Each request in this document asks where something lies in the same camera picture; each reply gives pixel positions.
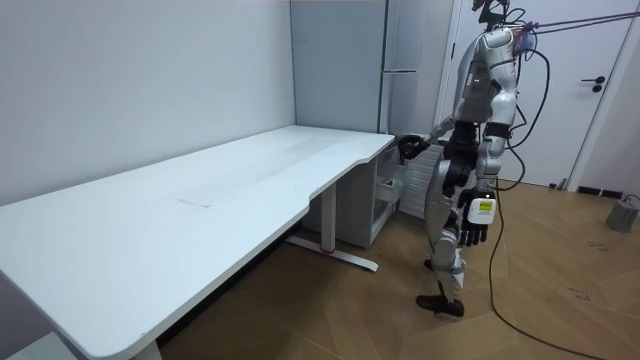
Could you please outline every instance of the white wall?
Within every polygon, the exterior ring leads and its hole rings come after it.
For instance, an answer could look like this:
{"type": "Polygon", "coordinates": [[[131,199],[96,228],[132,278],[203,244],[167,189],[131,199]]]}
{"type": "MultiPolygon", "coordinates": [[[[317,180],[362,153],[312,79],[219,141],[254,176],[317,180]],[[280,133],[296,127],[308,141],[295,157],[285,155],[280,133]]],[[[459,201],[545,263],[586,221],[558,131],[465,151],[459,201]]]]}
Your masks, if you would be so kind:
{"type": "Polygon", "coordinates": [[[578,159],[570,190],[578,185],[627,191],[640,159],[640,25],[631,27],[607,93],[578,159]]]}
{"type": "MultiPolygon", "coordinates": [[[[3,0],[0,49],[0,205],[294,123],[286,1],[3,0]]],[[[4,359],[50,329],[0,282],[4,359]]]]}

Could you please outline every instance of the label sticker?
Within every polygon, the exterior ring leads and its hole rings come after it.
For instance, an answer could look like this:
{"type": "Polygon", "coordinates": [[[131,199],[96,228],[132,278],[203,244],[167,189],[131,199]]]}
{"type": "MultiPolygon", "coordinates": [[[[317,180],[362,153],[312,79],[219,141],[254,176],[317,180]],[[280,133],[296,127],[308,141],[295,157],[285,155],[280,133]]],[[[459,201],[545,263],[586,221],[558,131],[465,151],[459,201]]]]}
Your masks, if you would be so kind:
{"type": "Polygon", "coordinates": [[[480,211],[491,211],[493,209],[493,203],[491,201],[481,201],[478,210],[480,211]]]}

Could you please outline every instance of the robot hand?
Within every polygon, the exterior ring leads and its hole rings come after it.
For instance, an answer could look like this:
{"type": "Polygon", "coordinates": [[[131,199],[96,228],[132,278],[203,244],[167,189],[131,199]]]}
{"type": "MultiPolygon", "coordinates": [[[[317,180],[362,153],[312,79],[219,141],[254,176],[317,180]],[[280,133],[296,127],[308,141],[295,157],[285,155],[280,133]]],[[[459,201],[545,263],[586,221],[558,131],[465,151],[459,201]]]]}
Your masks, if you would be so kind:
{"type": "Polygon", "coordinates": [[[458,207],[464,208],[458,245],[472,246],[487,241],[489,224],[495,216],[495,193],[477,188],[466,189],[460,194],[458,207]]]}
{"type": "Polygon", "coordinates": [[[427,150],[429,146],[431,146],[429,141],[420,135],[404,135],[398,141],[400,156],[408,160],[415,159],[420,153],[427,150]]]}

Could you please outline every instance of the wooden floor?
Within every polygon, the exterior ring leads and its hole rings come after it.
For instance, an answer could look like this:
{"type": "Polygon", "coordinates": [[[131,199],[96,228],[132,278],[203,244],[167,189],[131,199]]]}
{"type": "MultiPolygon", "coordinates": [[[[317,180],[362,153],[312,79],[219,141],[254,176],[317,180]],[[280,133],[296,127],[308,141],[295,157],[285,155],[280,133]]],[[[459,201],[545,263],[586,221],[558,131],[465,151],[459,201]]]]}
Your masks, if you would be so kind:
{"type": "MultiPolygon", "coordinates": [[[[613,202],[522,185],[502,195],[506,231],[494,263],[496,301],[520,328],[607,359],[640,359],[640,227],[609,230],[613,202]]],[[[484,246],[468,269],[452,319],[418,308],[435,294],[421,221],[395,215],[370,250],[377,273],[281,246],[162,349],[189,359],[579,359],[538,344],[491,311],[484,246]]]]}

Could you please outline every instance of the humanoid robot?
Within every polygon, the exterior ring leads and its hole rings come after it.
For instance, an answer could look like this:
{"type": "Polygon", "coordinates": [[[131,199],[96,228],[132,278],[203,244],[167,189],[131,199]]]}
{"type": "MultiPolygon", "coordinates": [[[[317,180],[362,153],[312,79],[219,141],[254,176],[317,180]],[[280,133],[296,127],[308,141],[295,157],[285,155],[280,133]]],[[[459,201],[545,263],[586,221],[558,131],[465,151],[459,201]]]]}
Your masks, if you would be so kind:
{"type": "MultiPolygon", "coordinates": [[[[414,159],[432,144],[444,146],[424,209],[432,250],[425,266],[435,272],[440,294],[420,295],[416,302],[459,317],[464,316],[464,305],[454,298],[454,286],[462,286],[465,270],[460,250],[487,239],[496,212],[494,182],[516,114],[516,29],[503,24],[504,15],[491,12],[493,1],[474,1],[474,11],[483,7],[480,22],[487,23],[487,30],[460,63],[453,114],[428,135],[405,135],[398,141],[405,159],[414,159]],[[450,130],[448,141],[438,139],[450,130]]],[[[509,0],[497,1],[508,7],[509,0]]]]}

